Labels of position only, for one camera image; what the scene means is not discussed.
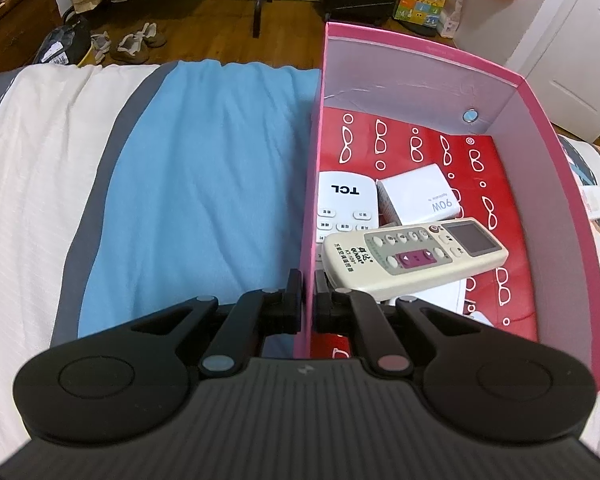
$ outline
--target door frame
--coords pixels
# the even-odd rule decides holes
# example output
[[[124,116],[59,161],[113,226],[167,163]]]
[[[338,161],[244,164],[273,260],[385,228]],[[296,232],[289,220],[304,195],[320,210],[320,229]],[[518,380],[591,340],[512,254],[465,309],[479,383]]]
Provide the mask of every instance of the door frame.
[[[577,1],[544,0],[505,67],[527,77],[554,40]]]

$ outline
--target red fabric with glasses pattern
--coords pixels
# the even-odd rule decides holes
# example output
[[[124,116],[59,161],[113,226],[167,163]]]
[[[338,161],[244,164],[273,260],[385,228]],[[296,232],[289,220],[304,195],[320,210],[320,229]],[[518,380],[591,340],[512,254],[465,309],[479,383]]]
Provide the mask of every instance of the red fabric with glasses pattern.
[[[509,250],[503,267],[467,280],[466,298],[497,328],[537,340],[531,272],[518,210],[489,136],[452,136],[384,117],[324,108],[320,171],[387,178],[428,164],[443,171],[462,206]],[[312,357],[346,357],[339,336],[312,336]]]

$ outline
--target white door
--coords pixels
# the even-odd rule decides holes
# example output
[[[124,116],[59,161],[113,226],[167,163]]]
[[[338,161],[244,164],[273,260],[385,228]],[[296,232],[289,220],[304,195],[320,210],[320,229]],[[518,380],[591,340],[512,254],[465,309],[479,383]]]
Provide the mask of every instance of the white door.
[[[553,123],[600,136],[600,0],[577,0],[528,81]]]

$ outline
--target brown shoe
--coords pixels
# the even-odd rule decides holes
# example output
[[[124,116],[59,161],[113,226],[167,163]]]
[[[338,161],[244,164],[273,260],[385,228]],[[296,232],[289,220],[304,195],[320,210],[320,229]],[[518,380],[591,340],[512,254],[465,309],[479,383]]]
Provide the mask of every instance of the brown shoe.
[[[127,34],[122,40],[114,41],[109,55],[116,61],[132,65],[141,65],[149,59],[149,51],[142,41],[140,32]]]
[[[140,32],[146,46],[149,48],[158,48],[167,43],[167,38],[164,37],[163,33],[158,32],[158,25],[155,23],[145,23]]]

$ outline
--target bed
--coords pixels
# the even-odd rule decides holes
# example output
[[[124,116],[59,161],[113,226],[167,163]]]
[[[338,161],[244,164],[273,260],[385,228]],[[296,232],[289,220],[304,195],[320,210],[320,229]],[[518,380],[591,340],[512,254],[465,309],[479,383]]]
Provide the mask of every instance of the bed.
[[[11,383],[32,356],[200,294],[285,285],[319,83],[212,60],[0,74],[0,463],[28,439]],[[562,146],[575,181],[600,185],[600,150]],[[293,351],[284,336],[264,349]],[[600,394],[582,438],[600,455]]]

